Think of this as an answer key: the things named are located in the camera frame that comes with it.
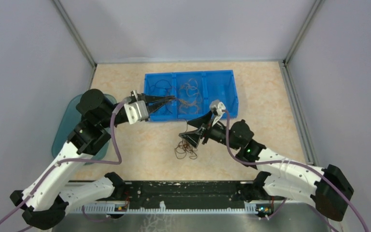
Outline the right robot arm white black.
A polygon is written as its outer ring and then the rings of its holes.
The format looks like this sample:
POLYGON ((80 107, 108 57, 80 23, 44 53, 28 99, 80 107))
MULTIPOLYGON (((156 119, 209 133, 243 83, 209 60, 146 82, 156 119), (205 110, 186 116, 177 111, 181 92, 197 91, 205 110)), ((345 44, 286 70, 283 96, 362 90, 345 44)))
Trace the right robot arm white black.
POLYGON ((306 203, 323 216, 342 221, 351 203, 354 189, 342 170, 335 165, 312 166, 287 158, 254 140, 245 120, 233 124, 217 122, 217 114, 209 112, 187 124, 195 130, 179 134, 194 148, 208 140, 227 147, 231 157, 240 164, 259 171, 253 185, 258 199, 284 197, 306 203))

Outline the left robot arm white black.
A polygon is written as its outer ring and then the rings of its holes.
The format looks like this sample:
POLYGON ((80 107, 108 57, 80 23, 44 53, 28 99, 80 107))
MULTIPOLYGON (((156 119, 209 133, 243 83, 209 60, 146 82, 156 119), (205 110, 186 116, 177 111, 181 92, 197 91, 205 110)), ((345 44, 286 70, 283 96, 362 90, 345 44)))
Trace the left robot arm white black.
POLYGON ((119 103, 111 102, 99 89, 86 91, 76 106, 80 122, 68 135, 48 168, 26 189, 14 191, 10 198, 23 211, 23 220, 31 227, 48 230, 60 223, 72 210, 96 200, 120 200, 126 193, 125 181, 116 173, 106 173, 99 180, 64 190, 72 176, 112 142, 117 160, 122 157, 114 129, 123 123, 148 121, 150 115, 175 100, 175 96, 151 96, 132 91, 119 103))

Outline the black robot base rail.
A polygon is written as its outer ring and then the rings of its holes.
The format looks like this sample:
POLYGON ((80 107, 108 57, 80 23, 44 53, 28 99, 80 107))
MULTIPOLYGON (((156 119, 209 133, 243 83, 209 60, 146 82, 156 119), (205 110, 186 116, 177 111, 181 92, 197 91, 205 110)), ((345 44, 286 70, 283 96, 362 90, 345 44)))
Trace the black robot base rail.
POLYGON ((131 181, 120 195, 103 198, 84 206, 85 213, 251 213, 272 214, 272 200, 292 199, 314 207, 335 219, 341 215, 340 197, 325 181, 314 193, 280 178, 258 176, 254 181, 131 181))

